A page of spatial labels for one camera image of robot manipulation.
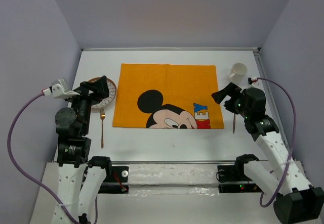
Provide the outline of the patterned ceramic plate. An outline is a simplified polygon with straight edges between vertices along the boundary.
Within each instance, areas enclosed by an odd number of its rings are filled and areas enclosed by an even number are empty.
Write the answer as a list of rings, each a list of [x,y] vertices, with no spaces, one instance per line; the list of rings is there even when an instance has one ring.
[[[87,82],[93,84],[98,80],[100,80],[100,77],[92,78],[92,79],[88,80]],[[93,104],[91,106],[92,110],[104,109],[105,107],[108,106],[108,104],[110,104],[114,100],[114,98],[116,96],[116,92],[117,92],[117,87],[116,87],[115,83],[107,77],[106,77],[106,84],[107,84],[108,93],[109,93],[108,97],[105,97],[105,98],[101,97],[101,101],[98,101],[98,103]],[[98,99],[97,93],[93,92],[92,90],[90,90],[89,92],[90,92],[90,94],[94,93],[95,98]]]

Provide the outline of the white ceramic mug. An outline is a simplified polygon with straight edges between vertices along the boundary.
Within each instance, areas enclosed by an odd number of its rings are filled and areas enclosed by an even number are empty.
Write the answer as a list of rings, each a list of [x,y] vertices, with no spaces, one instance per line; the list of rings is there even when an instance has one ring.
[[[248,72],[248,68],[243,63],[235,63],[231,67],[231,71],[229,73],[229,80],[230,82],[239,85],[242,80],[244,79],[245,75]]]

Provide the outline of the orange cartoon cloth placemat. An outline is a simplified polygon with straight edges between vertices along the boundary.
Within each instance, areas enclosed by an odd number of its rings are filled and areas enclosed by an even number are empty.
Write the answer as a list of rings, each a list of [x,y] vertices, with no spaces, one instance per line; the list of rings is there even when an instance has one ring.
[[[122,64],[114,127],[223,129],[216,66]]]

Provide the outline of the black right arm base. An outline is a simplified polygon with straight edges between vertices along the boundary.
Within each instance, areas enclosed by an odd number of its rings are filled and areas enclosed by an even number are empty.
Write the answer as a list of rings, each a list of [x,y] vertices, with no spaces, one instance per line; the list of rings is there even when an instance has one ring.
[[[218,165],[215,174],[219,193],[261,193],[261,189],[244,174],[244,165],[259,161],[254,154],[236,157],[232,165]]]

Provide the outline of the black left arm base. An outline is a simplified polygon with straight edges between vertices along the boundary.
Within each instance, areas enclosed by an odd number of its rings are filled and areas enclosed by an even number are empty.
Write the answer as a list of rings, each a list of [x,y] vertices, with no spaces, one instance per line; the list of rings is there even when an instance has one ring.
[[[99,194],[128,194],[129,166],[113,165],[112,173],[101,184]]]

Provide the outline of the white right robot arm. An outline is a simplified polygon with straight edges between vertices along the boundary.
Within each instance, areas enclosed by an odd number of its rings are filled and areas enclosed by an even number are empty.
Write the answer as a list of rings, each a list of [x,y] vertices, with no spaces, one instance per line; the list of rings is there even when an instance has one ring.
[[[253,154],[238,156],[233,165],[220,165],[216,178],[220,183],[252,181],[269,196],[281,223],[300,223],[317,219],[323,207],[323,189],[314,187],[299,169],[283,143],[279,128],[266,115],[265,93],[252,81],[247,89],[234,83],[212,93],[217,104],[244,118],[245,128],[260,147],[271,166],[267,170]]]

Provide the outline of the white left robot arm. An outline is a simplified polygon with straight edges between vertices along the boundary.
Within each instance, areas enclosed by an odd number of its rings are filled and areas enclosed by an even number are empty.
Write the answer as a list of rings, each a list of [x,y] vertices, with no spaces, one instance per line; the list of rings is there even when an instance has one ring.
[[[55,115],[58,135],[58,191],[52,223],[90,223],[91,212],[103,181],[111,178],[109,157],[88,158],[87,138],[91,109],[109,97],[107,77],[84,81],[68,90],[63,79],[52,85],[54,98],[71,103]]]

